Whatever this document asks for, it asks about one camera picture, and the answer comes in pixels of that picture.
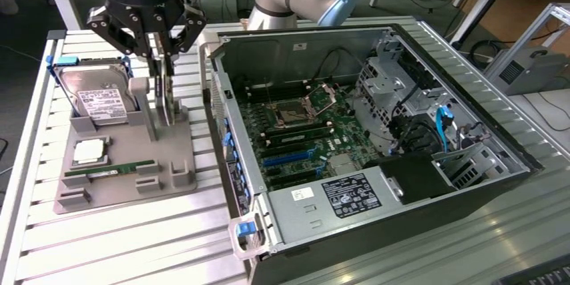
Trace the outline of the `black open PC case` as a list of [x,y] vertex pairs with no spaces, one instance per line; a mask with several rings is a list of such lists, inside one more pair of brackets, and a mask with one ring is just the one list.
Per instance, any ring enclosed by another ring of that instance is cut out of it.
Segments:
[[[263,85],[265,78],[279,87],[301,85],[303,81],[326,82],[349,87],[349,101],[353,102],[358,75],[386,33],[402,37],[449,91],[449,98],[435,110],[434,117],[427,113],[399,115],[393,117],[386,135],[370,131],[371,140],[381,145],[382,157],[419,151],[431,155],[447,153],[484,143],[504,158],[525,164],[532,175],[542,169],[542,164],[506,130],[498,116],[484,107],[498,91],[426,27],[382,23],[215,33],[202,51],[213,64],[206,114],[229,202],[230,242],[235,256],[245,262],[250,285],[279,285],[462,219],[525,181],[488,181],[403,204],[403,209],[387,218],[319,242],[285,247],[269,201],[269,193],[278,190],[269,190],[261,175],[239,111],[239,93],[246,86]],[[223,117],[229,119],[229,128],[223,127]],[[229,131],[234,147],[223,146]],[[241,175],[234,171],[234,162],[242,165],[250,203],[245,201],[246,188],[238,181]],[[239,238],[237,225],[241,222],[255,222],[258,232]]]

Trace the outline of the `metal socket cover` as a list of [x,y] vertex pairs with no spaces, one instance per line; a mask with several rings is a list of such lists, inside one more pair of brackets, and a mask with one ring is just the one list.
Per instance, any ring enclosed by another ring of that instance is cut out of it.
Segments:
[[315,119],[335,103],[337,91],[326,83],[319,84],[302,98],[302,105],[310,119]]

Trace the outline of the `grey metal control box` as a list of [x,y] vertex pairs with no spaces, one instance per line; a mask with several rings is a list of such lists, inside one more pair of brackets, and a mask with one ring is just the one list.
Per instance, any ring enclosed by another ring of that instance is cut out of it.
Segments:
[[517,51],[514,58],[504,69],[497,69],[498,60],[506,56],[509,49],[501,50],[490,62],[484,75],[506,96],[536,93],[560,76],[570,59],[548,47],[536,46]]

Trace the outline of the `grey power supply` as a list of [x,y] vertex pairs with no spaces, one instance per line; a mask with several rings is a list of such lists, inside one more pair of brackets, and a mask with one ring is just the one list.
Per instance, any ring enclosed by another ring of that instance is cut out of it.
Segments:
[[269,193],[281,242],[319,242],[403,209],[403,189],[375,166]]

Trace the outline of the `perforated metal disk bay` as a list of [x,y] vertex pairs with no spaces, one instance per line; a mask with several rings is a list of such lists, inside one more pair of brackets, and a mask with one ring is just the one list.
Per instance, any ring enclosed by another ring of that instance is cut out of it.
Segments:
[[386,33],[374,49],[358,75],[353,107],[363,127],[386,135],[393,117],[434,117],[449,91],[401,36]]

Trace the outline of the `black plastic cover box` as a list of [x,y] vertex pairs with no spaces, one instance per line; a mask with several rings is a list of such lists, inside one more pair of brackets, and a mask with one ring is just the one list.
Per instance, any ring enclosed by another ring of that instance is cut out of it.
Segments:
[[365,163],[365,168],[379,166],[382,173],[398,183],[403,195],[401,201],[410,204],[426,198],[446,195],[457,189],[450,186],[433,164],[433,155],[427,152],[409,152],[386,156]]

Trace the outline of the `green graphics card black fan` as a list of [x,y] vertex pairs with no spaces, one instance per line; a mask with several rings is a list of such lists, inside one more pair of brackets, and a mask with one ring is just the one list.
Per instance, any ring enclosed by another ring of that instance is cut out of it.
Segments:
[[175,123],[175,98],[172,94],[172,50],[168,47],[170,37],[166,32],[152,33],[155,47],[151,50],[152,65],[148,66],[152,71],[155,82],[155,105],[162,125]]

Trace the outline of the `black expansion slot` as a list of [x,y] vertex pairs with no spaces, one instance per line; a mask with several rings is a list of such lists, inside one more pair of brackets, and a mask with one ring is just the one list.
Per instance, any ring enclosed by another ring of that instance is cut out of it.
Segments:
[[307,180],[318,176],[317,170],[311,169],[307,171],[297,172],[285,176],[274,177],[270,182],[273,184],[289,184],[291,182]]
[[261,157],[262,158],[277,157],[279,155],[285,155],[285,154],[290,154],[290,153],[295,153],[295,152],[303,152],[306,150],[307,150],[307,145],[305,143],[290,144],[286,146],[266,148],[261,152]]
[[289,188],[289,187],[294,187],[302,184],[306,184],[309,182],[313,182],[315,180],[319,180],[321,177],[317,177],[315,175],[313,176],[299,176],[297,178],[291,178],[290,180],[278,180],[275,182],[275,184],[273,185],[273,188],[275,190],[283,189],[283,188]]

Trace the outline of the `grey parts rack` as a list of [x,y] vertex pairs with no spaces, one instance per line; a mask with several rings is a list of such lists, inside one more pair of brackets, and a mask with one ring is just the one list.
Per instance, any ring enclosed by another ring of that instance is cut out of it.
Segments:
[[[127,114],[127,123],[96,126],[88,117],[71,119],[71,129],[63,157],[63,169],[55,193],[54,212],[67,214],[104,206],[134,202],[197,189],[197,168],[189,110],[176,107],[175,123],[162,125],[156,109],[148,104],[148,80],[130,80],[128,90],[139,109]],[[106,156],[102,162],[74,166],[78,141],[103,138]],[[131,174],[104,178],[86,175],[64,178],[71,170],[99,168],[144,160],[158,166],[143,166]]]

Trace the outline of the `silver finned heatsink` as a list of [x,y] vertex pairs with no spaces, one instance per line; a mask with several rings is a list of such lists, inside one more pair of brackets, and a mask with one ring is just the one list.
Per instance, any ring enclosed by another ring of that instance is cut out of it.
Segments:
[[333,156],[329,163],[337,176],[350,174],[359,170],[358,163],[351,159],[349,154]]

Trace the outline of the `silver CPU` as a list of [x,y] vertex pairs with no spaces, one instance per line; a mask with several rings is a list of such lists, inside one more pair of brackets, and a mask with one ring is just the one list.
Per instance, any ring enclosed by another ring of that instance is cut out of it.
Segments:
[[78,141],[74,147],[72,165],[80,166],[102,162],[106,156],[106,146],[103,138]]

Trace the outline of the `silver metal disk bay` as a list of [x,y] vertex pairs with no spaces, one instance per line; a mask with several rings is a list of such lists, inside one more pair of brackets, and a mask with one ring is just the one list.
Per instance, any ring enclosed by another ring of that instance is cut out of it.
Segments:
[[532,175],[530,168],[513,158],[504,158],[484,143],[453,152],[433,154],[433,163],[445,175],[450,186],[463,190],[488,181],[524,181]]

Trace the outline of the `black labelled RAM stick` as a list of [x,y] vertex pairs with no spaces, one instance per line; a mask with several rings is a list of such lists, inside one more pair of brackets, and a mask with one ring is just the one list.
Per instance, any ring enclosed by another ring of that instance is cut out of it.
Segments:
[[315,141],[318,139],[330,137],[335,132],[335,127],[329,127],[323,129],[314,129],[309,131],[302,131],[297,133],[289,133],[282,135],[274,135],[270,137],[263,137],[262,141],[265,146],[269,148],[286,146],[290,144],[298,144],[307,141]]

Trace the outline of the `black keyboard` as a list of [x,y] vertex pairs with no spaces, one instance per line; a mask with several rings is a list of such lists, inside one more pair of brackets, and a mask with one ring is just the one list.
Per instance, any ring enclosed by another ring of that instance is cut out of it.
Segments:
[[492,285],[570,285],[570,266],[552,270],[530,268],[496,280]]

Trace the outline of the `silver hard disk blue carrier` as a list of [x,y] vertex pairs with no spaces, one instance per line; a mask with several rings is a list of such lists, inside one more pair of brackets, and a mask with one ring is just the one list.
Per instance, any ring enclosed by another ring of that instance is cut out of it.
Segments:
[[128,90],[132,78],[130,58],[79,58],[63,55],[50,62],[48,72],[62,87],[74,116],[88,117],[95,125],[127,123],[127,114],[138,111]]

